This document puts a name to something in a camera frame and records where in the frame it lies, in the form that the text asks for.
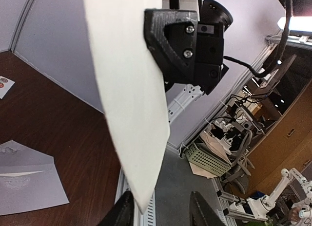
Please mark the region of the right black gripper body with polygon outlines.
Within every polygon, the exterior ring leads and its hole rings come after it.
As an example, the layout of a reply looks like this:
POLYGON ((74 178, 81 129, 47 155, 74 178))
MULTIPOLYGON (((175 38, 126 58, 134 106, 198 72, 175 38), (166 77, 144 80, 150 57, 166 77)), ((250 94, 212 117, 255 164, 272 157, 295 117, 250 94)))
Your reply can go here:
POLYGON ((196 37, 194 81, 210 94, 229 70, 223 64, 224 25, 199 23, 196 37))

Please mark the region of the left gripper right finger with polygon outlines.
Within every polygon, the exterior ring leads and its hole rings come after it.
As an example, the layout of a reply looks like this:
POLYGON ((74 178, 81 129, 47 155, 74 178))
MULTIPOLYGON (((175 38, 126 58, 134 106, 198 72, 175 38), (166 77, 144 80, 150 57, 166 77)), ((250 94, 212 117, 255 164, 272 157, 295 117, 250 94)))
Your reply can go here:
POLYGON ((204 197, 197 191, 192 191, 190 195, 189 219, 191 226, 225 225, 204 197))

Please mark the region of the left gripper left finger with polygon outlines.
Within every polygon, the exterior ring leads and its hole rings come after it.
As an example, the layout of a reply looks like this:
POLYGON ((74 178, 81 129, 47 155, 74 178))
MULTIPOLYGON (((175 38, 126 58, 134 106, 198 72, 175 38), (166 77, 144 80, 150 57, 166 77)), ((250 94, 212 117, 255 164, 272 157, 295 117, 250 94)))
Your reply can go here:
POLYGON ((134 197, 131 191, 125 191, 105 217, 99 222, 99 226, 133 226, 134 225, 134 197))

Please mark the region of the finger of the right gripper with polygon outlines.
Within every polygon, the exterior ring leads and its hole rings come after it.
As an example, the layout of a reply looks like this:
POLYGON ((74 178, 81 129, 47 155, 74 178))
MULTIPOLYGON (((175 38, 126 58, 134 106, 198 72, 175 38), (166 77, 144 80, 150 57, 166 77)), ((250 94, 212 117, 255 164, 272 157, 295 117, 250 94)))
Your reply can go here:
POLYGON ((144 39, 166 81, 193 83, 197 25, 194 10, 144 11, 144 39))

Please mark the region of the white letter paper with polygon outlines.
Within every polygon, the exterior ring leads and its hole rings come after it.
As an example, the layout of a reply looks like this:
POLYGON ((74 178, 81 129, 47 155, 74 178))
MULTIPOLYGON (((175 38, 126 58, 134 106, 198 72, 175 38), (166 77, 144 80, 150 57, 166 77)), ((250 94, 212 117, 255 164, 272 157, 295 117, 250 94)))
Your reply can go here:
POLYGON ((149 204, 170 136, 164 81, 144 36, 162 0, 83 0, 100 100, 130 190, 149 204))

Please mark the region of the white envelope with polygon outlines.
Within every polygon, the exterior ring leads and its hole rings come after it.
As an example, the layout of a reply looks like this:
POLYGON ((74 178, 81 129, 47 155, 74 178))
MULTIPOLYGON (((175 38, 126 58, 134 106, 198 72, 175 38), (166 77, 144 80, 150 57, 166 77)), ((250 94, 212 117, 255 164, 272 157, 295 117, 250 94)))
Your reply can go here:
POLYGON ((0 214, 68 204, 54 158, 13 140, 0 146, 0 214))

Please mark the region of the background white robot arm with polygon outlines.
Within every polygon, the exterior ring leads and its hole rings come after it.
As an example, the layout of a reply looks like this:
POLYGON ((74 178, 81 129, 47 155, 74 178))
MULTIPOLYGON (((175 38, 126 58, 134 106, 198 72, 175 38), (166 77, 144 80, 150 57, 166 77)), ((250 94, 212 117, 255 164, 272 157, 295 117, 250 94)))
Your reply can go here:
MULTIPOLYGON (((229 207, 222 211, 222 215, 232 219, 244 221, 265 222, 267 214, 275 206, 278 197, 284 189, 296 180, 303 189, 306 197, 304 200, 293 204, 292 208, 300 208, 296 212, 300 219, 298 222, 291 220, 293 226, 310 226, 312 224, 312 182, 307 180, 297 169, 283 169, 281 180, 270 195, 264 195, 258 199, 242 199, 222 190, 217 196, 230 202, 229 207)), ((204 197, 197 191, 190 195, 190 225, 191 226, 225 226, 226 223, 215 213, 204 197)))

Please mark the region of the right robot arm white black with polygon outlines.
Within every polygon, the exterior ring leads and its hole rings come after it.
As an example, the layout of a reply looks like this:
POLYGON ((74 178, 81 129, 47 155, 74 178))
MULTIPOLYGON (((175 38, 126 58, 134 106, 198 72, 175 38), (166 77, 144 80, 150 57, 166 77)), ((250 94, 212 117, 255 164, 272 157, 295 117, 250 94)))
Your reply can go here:
POLYGON ((228 71, 223 64, 224 33, 231 13, 215 0, 164 0, 144 12, 144 39, 162 71, 165 90, 184 89, 168 106, 172 123, 187 106, 209 95, 228 71))

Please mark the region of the sticker sheet with round stickers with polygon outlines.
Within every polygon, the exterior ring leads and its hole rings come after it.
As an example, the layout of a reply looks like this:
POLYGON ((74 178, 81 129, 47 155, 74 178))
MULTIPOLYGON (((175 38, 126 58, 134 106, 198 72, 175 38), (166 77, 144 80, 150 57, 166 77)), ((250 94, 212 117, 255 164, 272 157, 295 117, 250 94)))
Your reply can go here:
POLYGON ((0 99, 3 99, 5 97, 5 95, 8 93, 8 91, 12 88, 14 84, 15 84, 14 81, 4 76, 0 76, 0 99))

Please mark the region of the front aluminium rail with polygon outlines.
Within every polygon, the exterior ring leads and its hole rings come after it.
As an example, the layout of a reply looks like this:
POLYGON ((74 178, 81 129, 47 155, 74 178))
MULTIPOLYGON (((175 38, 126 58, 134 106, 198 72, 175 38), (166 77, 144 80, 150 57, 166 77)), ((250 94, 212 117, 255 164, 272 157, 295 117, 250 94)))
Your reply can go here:
MULTIPOLYGON (((119 172, 117 191, 115 196, 115 203, 119 200, 121 195, 130 190, 130 186, 127 182, 125 174, 122 169, 119 172)), ((143 214, 141 214, 137 204, 135 203, 134 209, 134 226, 156 226, 156 200, 155 191, 153 191, 152 197, 148 203, 148 206, 143 214)))

